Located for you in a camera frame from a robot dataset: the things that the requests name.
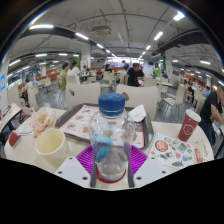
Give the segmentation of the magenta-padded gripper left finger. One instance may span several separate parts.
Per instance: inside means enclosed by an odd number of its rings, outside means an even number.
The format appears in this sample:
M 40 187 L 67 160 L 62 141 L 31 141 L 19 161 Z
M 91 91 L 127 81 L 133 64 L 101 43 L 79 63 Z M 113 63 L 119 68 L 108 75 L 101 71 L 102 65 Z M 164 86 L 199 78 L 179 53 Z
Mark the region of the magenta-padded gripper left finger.
M 94 157 L 91 146 L 85 148 L 77 156 L 68 156 L 55 175 L 84 188 L 95 185 Z

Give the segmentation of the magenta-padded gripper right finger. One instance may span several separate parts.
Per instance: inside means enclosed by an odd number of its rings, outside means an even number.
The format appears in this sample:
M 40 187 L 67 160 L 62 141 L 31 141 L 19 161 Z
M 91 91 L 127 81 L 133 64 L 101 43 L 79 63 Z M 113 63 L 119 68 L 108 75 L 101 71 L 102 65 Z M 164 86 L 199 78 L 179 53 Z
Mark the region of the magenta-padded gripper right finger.
M 166 167 L 155 156 L 147 156 L 135 146 L 131 148 L 130 169 L 135 188 L 143 187 L 168 175 Z

